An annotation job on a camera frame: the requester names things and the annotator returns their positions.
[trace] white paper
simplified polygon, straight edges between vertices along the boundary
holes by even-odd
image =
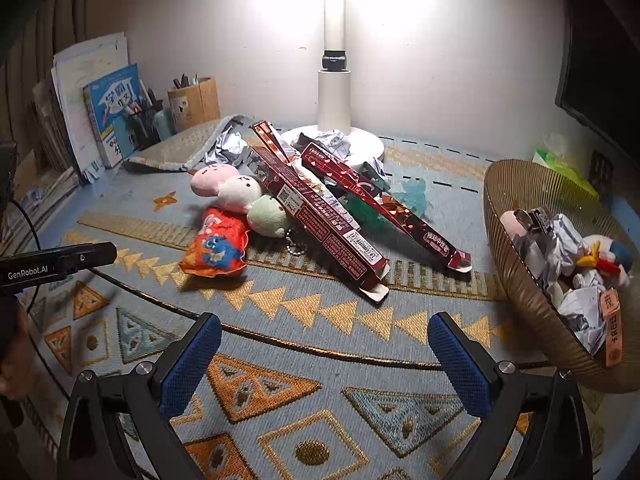
[[[65,117],[69,141],[80,171],[89,180],[100,175],[103,164],[84,104],[82,88],[128,64],[127,40],[123,33],[73,45],[54,58],[51,75]]]

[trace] book cover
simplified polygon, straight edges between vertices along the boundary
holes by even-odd
[[[112,168],[136,149],[124,120],[125,108],[141,109],[138,66],[132,64],[92,81],[83,89],[96,143],[105,166]]]

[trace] red snack bag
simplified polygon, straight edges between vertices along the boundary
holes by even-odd
[[[178,265],[182,272],[209,278],[239,274],[246,266],[242,259],[250,230],[246,216],[209,207],[204,213],[202,229]]]

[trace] brown ribbed bowl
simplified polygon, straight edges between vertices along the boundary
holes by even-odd
[[[500,160],[484,176],[484,225],[498,275],[517,314],[533,330],[541,350],[556,367],[571,370],[588,388],[607,393],[640,389],[640,278],[620,290],[623,326],[623,361],[605,367],[604,345],[594,357],[536,285],[518,256],[500,216],[511,210],[513,200],[522,209],[546,205],[552,214],[564,213],[583,236],[603,234],[625,244],[634,254],[631,273],[639,268],[633,242],[612,216],[587,192],[555,171],[524,160]]]

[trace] blue cartoon character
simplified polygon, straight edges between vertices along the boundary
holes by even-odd
[[[233,245],[225,237],[213,235],[203,241],[202,245],[208,249],[210,254],[203,254],[202,260],[211,266],[220,269],[231,269],[235,260],[242,258],[242,252],[233,247]]]

